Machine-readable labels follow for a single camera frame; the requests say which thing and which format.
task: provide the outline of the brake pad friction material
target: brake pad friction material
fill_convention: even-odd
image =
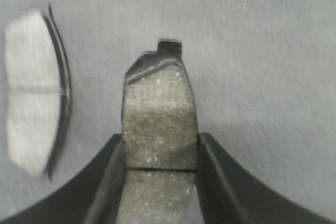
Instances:
[[[142,71],[134,74],[132,67],[125,77],[126,166],[195,169],[196,110],[181,44],[164,42],[157,53],[145,53],[137,60],[134,66]]]
[[[70,99],[65,56],[52,26],[31,10],[6,29],[8,155],[33,176],[47,169]]]
[[[197,160],[193,93],[181,44],[159,41],[125,75],[125,185],[120,224],[177,224],[188,209]]]
[[[194,177],[192,173],[127,171],[119,223],[178,223],[190,203]]]

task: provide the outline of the gray fabric background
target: gray fabric background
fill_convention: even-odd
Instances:
[[[0,219],[64,184],[120,132],[123,74],[169,37],[183,42],[199,130],[277,192],[336,220],[336,0],[0,0],[1,115],[5,27],[48,3],[72,74],[66,147],[52,182],[30,178],[8,160],[0,118]]]

